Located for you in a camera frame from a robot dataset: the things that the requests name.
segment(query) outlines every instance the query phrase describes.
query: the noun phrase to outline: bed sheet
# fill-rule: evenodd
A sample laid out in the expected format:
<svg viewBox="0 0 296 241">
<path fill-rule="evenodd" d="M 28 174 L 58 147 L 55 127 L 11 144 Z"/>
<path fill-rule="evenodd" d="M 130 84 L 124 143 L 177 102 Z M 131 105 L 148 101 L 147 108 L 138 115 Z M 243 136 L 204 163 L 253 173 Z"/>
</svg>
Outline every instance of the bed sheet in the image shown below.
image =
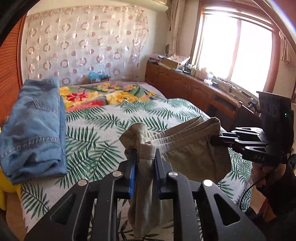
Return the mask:
<svg viewBox="0 0 296 241">
<path fill-rule="evenodd" d="M 59 93 L 63 97 L 66 112 L 120 104 L 125 100 L 135 102 L 163 98 L 156 88 L 147 83 L 124 81 L 64 86 Z"/>
<path fill-rule="evenodd" d="M 133 123 L 143 122 L 151 131 L 161 131 L 196 116 L 209 117 L 183 99 L 160 99 L 121 103 L 77 110 L 66 114 L 67 175 L 39 178 L 22 184 L 21 205 L 27 231 L 80 179 L 96 181 L 116 170 L 125 160 L 120 135 Z M 249 185 L 251 162 L 229 149 L 232 170 L 218 183 L 224 193 L 237 204 Z M 251 192 L 243 199 L 248 208 Z M 127 220 L 129 204 L 118 201 L 118 234 L 120 240 L 133 240 Z M 173 241 L 173 221 L 157 227 L 142 240 Z"/>
</svg>

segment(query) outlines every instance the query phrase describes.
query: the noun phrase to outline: wall covering with circle pattern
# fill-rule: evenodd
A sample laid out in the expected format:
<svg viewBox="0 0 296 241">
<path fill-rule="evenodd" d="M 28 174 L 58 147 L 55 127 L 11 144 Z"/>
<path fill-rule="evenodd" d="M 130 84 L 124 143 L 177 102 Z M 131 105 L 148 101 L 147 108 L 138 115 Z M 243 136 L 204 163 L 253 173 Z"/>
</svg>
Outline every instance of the wall covering with circle pattern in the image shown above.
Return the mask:
<svg viewBox="0 0 296 241">
<path fill-rule="evenodd" d="M 81 84 L 89 71 L 111 80 L 137 80 L 148 19 L 136 6 L 52 9 L 27 18 L 29 79 L 55 76 L 61 86 Z"/>
</svg>

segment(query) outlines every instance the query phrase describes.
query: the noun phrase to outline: khaki pants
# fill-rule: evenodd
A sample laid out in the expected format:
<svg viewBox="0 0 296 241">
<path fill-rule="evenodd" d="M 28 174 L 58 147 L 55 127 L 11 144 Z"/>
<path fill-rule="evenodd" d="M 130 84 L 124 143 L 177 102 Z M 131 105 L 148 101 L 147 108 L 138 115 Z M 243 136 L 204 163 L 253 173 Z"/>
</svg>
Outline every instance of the khaki pants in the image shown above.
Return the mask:
<svg viewBox="0 0 296 241">
<path fill-rule="evenodd" d="M 119 140 L 129 150 L 138 151 L 138 173 L 133 199 L 130 202 L 128 220 L 133 227 L 135 239 L 139 239 L 152 228 L 173 218 L 171 200 L 159 200 L 155 190 L 153 160 L 159 149 L 162 160 L 171 163 L 193 181 L 210 179 L 217 183 L 231 170 L 228 149 L 213 147 L 209 140 L 220 134 L 220 121 L 210 118 L 204 121 L 196 117 L 162 132 L 147 130 L 143 123 L 135 123 L 126 130 Z"/>
</svg>

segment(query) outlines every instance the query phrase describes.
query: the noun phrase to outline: window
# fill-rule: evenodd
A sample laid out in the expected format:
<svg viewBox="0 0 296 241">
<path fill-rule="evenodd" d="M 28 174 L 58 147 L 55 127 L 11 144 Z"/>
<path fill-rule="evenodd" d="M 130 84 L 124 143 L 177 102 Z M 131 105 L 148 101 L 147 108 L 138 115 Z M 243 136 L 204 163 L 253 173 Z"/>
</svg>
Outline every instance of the window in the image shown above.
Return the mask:
<svg viewBox="0 0 296 241">
<path fill-rule="evenodd" d="M 277 27 L 259 9 L 203 2 L 206 1 L 200 1 L 192 64 L 206 67 L 215 76 L 255 96 L 256 91 L 272 92 L 279 59 Z"/>
</svg>

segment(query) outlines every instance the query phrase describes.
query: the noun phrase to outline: window frame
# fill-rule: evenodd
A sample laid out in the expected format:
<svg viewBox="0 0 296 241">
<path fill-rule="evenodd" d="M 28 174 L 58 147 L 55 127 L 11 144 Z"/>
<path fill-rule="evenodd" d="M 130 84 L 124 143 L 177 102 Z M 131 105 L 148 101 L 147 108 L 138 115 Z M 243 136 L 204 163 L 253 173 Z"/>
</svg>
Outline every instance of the window frame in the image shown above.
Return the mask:
<svg viewBox="0 0 296 241">
<path fill-rule="evenodd" d="M 245 5 L 245 4 L 240 4 L 240 3 L 235 3 L 235 2 L 225 2 L 225 1 L 204 1 L 204 0 L 199 0 L 198 3 L 198 12 L 197 12 L 197 20 L 196 20 L 196 26 L 195 26 L 195 31 L 194 31 L 194 37 L 193 37 L 193 43 L 192 43 L 192 48 L 190 52 L 190 63 L 191 64 L 197 64 L 198 59 L 200 57 L 200 51 L 201 51 L 201 46 L 202 46 L 202 40 L 203 40 L 203 29 L 204 29 L 204 24 L 205 24 L 205 16 L 206 14 L 205 9 L 207 7 L 227 7 L 230 9 L 237 9 L 238 11 L 250 13 L 253 15 L 258 16 L 259 18 L 265 19 L 267 22 L 270 22 L 271 24 L 267 24 L 267 28 L 272 28 L 269 29 L 272 32 L 272 50 L 271 50 L 271 61 L 270 61 L 270 67 L 267 75 L 267 79 L 265 82 L 265 86 L 263 91 L 272 93 L 274 89 L 274 85 L 276 82 L 278 70 L 279 70 L 279 60 L 280 60 L 280 36 L 279 36 L 279 28 L 273 24 L 273 21 L 267 16 L 267 14 L 262 11 L 261 9 Z M 237 18 L 237 24 L 238 27 L 241 25 L 241 21 L 239 18 Z M 238 47 L 239 47 L 239 40 L 240 40 L 240 30 L 241 28 L 238 28 L 238 33 L 237 33 L 237 41 L 236 45 L 234 48 L 234 54 L 233 54 L 233 61 L 232 65 L 227 77 L 227 81 L 231 80 L 232 73 L 234 70 L 234 65 L 236 62 L 237 58 L 237 53 L 238 53 Z"/>
</svg>

